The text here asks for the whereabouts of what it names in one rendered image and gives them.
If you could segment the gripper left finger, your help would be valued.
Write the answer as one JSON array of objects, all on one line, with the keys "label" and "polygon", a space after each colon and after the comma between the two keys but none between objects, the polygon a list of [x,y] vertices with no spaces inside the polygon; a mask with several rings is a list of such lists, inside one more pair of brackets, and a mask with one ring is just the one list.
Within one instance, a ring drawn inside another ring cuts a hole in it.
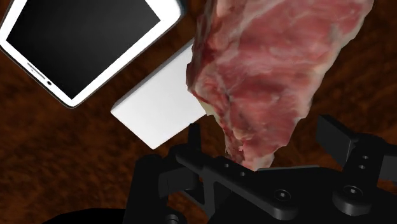
[{"label": "gripper left finger", "polygon": [[188,224],[170,208],[168,196],[183,192],[206,214],[207,224],[274,224],[294,220],[298,206],[291,191],[266,184],[253,172],[201,150],[200,126],[189,126],[188,142],[166,157],[137,160],[123,224]]}]

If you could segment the white flat box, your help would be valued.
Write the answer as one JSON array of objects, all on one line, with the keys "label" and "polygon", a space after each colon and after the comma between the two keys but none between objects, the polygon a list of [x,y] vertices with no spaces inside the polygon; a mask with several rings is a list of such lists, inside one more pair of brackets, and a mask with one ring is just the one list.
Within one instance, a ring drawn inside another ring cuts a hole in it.
[{"label": "white flat box", "polygon": [[111,114],[152,150],[205,115],[188,91],[190,40],[115,102]]}]

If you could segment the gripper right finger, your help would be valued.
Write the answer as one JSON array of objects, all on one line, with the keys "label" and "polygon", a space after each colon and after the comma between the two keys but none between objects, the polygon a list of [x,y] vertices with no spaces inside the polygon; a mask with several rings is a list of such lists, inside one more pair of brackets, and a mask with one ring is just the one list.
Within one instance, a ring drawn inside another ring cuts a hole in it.
[{"label": "gripper right finger", "polygon": [[377,187],[379,179],[397,184],[397,145],[353,132],[330,115],[318,116],[316,142],[343,167],[333,190],[339,211],[349,216],[397,212],[397,196]]}]

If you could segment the white tablet with black screen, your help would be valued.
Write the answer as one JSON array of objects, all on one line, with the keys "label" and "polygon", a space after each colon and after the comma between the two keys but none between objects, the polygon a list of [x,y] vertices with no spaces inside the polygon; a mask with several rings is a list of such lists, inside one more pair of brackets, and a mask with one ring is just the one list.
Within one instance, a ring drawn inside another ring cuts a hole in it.
[{"label": "white tablet with black screen", "polygon": [[11,0],[0,50],[75,108],[175,26],[186,0]]}]

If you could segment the raw red meat slab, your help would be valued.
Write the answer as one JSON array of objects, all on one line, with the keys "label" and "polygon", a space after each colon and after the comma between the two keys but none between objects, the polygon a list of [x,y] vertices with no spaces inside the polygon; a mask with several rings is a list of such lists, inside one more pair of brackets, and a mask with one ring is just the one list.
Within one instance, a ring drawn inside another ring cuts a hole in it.
[{"label": "raw red meat slab", "polygon": [[270,167],[374,0],[207,0],[186,84],[225,134],[228,156]]}]

